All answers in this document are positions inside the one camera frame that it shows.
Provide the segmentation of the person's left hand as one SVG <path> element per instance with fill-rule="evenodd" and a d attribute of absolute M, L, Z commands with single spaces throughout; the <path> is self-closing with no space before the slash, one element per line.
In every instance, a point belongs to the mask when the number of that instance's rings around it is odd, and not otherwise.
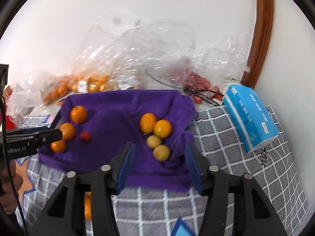
<path fill-rule="evenodd" d="M 18 192 L 23 184 L 23 179 L 19 174 L 16 173 L 16 162 L 14 160 L 10 161 L 10 171 L 15 190 Z M 1 205 L 7 214 L 12 214 L 17 208 L 17 202 L 14 197 L 10 182 L 2 183 L 2 189 L 4 194 L 0 197 Z"/>

